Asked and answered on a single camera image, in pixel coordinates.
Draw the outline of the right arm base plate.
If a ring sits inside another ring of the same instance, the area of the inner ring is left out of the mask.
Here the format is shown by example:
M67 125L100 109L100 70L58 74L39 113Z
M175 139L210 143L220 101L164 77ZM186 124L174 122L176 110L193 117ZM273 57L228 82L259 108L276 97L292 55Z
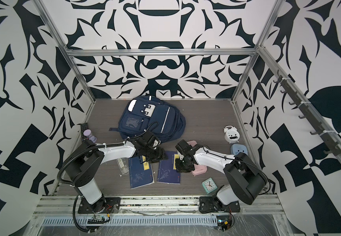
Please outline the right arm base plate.
M239 201L232 202L228 205L222 203L217 197L199 197L199 212L202 214L213 212L240 212Z

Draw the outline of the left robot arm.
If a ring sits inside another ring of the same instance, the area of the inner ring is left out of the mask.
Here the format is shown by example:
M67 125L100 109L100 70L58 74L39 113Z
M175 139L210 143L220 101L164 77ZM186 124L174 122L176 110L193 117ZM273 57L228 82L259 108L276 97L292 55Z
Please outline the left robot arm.
M105 208L106 200L94 179L100 165L132 157L144 157L144 162L148 163L168 159L165 150L160 147L159 138L149 130L120 143L96 144L87 141L63 162L57 174L57 181L73 187L92 211L101 212Z

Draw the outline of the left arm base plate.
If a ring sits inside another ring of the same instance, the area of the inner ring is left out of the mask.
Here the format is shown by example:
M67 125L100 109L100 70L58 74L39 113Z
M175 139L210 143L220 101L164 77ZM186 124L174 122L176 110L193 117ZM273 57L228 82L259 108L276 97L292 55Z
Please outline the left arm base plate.
M78 208L78 214L110 214L118 213L120 209L121 198L119 197L105 197L99 199L94 204L88 203L88 201L82 197L81 203Z

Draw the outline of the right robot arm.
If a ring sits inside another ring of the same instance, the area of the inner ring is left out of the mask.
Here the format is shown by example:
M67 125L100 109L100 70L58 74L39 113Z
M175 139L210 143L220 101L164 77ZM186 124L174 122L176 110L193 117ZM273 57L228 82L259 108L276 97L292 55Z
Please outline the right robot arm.
M196 165L204 165L223 173L228 186L216 193L218 202L229 205L242 201L251 205L268 184L268 178L249 156L243 152L237 155L212 151L203 145L190 145L181 140L176 146L180 158L175 161L179 173L189 173Z

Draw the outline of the navy blue student backpack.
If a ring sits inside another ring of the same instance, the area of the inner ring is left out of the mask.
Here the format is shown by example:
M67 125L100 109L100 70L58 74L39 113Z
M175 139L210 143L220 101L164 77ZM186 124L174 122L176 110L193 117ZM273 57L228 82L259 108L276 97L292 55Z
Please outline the navy blue student backpack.
M186 128L186 119L175 106L155 96L138 96L123 111L117 128L122 139L133 138L150 130L161 143L179 139Z

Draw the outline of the purple book yellow label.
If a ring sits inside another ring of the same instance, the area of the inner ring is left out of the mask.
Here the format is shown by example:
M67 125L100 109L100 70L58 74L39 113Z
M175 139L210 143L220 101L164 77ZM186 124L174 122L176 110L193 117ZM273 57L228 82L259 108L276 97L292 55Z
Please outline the purple book yellow label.
M166 151L168 159L161 160L158 168L157 182L167 184L180 184L181 173L176 170L175 160L179 159L176 151Z

